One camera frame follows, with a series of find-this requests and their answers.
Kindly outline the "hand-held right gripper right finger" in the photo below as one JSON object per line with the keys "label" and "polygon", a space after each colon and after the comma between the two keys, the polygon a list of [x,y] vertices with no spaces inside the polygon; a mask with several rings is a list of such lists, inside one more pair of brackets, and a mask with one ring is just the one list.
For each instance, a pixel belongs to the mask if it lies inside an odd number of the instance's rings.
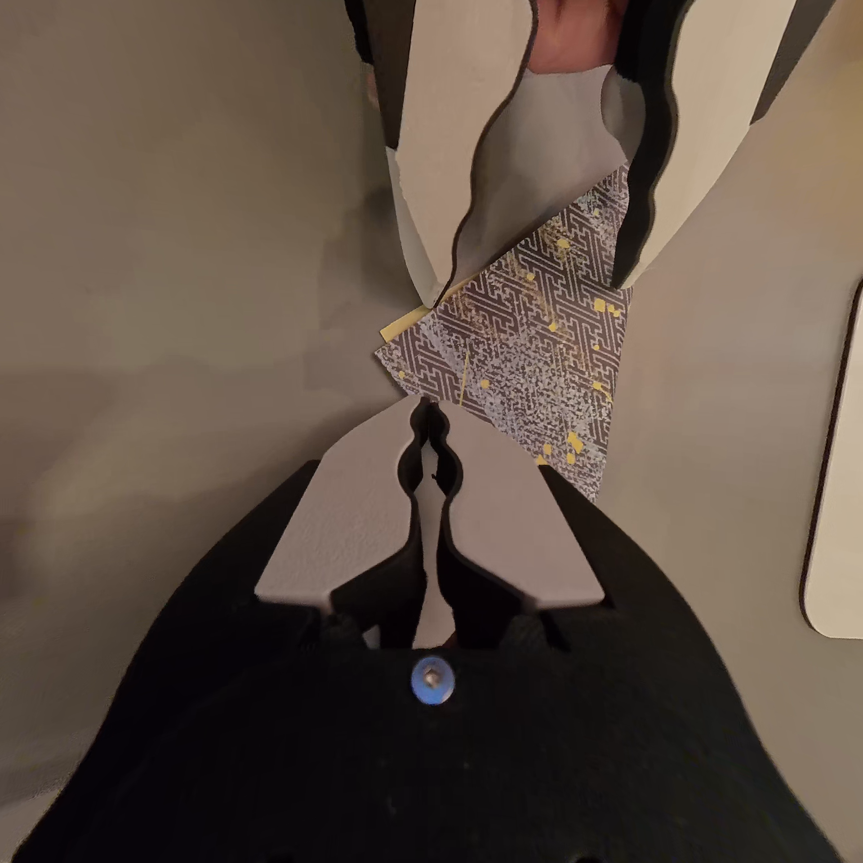
{"label": "hand-held right gripper right finger", "polygon": [[595,606],[605,592],[535,459],[448,401],[436,405],[445,491],[437,576],[454,612]]}

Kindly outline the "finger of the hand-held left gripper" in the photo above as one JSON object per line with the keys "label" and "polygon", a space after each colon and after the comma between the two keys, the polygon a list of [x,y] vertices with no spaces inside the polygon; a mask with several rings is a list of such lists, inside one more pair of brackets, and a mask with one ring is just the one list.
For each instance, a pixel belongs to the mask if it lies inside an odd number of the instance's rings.
{"label": "finger of the hand-held left gripper", "polygon": [[627,288],[742,143],[793,1],[630,1],[601,117],[628,163],[611,283]]}
{"label": "finger of the hand-held left gripper", "polygon": [[408,274],[434,308],[455,281],[476,198],[478,148],[511,101],[536,33],[527,1],[413,3],[403,96],[387,164]]}

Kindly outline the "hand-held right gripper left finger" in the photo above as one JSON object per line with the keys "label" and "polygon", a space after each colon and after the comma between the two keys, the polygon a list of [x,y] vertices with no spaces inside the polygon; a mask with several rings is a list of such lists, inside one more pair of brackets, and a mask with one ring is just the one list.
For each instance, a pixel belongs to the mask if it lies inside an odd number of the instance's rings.
{"label": "hand-held right gripper left finger", "polygon": [[334,612],[340,588],[408,548],[428,405],[405,397],[329,447],[255,586],[258,599]]}

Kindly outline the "patterned grey origami paper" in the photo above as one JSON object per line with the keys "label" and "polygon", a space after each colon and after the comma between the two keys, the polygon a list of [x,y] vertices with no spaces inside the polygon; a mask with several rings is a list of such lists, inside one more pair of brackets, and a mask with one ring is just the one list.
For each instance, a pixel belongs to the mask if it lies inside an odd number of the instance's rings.
{"label": "patterned grey origami paper", "polygon": [[611,286],[627,174],[618,167],[375,353],[406,394],[461,405],[590,502],[632,300]]}

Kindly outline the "person's left hand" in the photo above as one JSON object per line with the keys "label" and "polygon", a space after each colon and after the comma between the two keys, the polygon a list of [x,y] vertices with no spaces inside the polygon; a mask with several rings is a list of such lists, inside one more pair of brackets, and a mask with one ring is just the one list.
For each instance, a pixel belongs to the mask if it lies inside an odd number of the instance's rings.
{"label": "person's left hand", "polygon": [[613,63],[628,1],[536,1],[537,30],[527,67],[576,73]]}

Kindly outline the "white square coaster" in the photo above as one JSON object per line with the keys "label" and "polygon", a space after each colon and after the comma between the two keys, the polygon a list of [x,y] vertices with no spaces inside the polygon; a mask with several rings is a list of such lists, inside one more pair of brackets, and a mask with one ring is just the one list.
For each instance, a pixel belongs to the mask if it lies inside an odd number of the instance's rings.
{"label": "white square coaster", "polygon": [[862,639],[862,284],[854,289],[814,493],[799,591],[807,624]]}

